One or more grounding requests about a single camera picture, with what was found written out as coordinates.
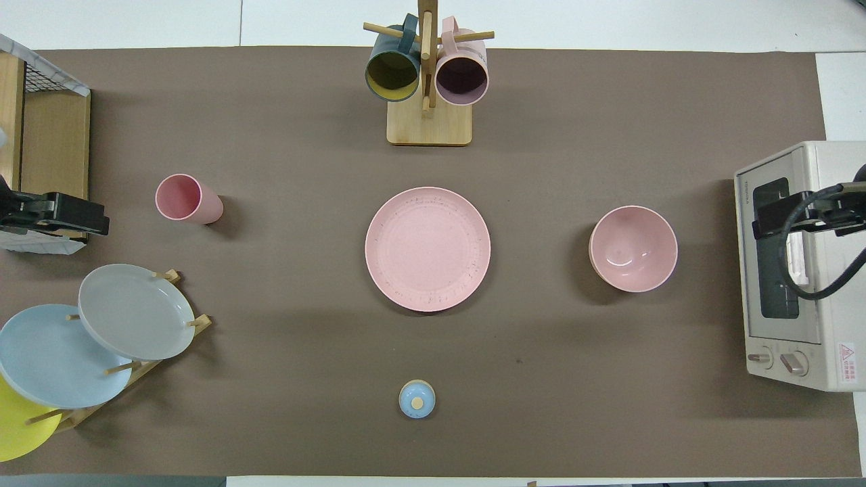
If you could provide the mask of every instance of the oven window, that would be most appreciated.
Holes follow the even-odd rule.
[[[790,196],[788,179],[776,179],[771,183],[758,186],[752,193],[755,218],[758,209],[782,198]],[[756,242],[758,248],[758,286],[760,290],[760,312],[765,318],[796,319],[800,315],[797,295],[782,282],[779,265],[776,263],[780,235],[761,238]]]

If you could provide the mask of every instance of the mug handle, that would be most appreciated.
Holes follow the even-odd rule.
[[[442,20],[442,47],[445,54],[457,54],[457,43],[454,42],[454,34],[457,32],[457,19],[454,16],[445,17]]]
[[[400,37],[397,50],[403,54],[409,54],[409,50],[412,49],[412,43],[415,42],[415,31],[417,28],[418,17],[406,14],[406,19],[403,20],[403,37]]]

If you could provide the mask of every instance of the light blue plate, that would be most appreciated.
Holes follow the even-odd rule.
[[[19,394],[61,409],[102,404],[126,386],[131,370],[105,375],[129,363],[94,340],[79,320],[78,308],[43,304],[12,316],[0,328],[0,373]]]
[[[400,390],[398,398],[400,410],[410,418],[426,418],[436,406],[436,393],[433,387],[423,380],[410,380]]]

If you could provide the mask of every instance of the warning triangle symbol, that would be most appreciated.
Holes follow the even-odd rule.
[[[842,361],[848,360],[848,357],[851,357],[851,355],[854,354],[854,350],[851,350],[841,343],[839,344],[839,351],[842,353]]]

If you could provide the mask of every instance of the white floor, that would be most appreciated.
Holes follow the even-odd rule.
[[[32,49],[371,46],[365,21],[401,23],[411,0],[0,0],[0,34]],[[827,140],[866,140],[866,8],[853,0],[442,0],[440,16],[494,30],[493,48],[816,52]],[[866,432],[866,393],[854,396]],[[860,437],[866,472],[866,434]],[[413,479],[505,487],[523,478]],[[644,479],[652,482],[658,479]],[[540,485],[637,479],[539,479]],[[236,477],[232,487],[404,485],[381,477]]]

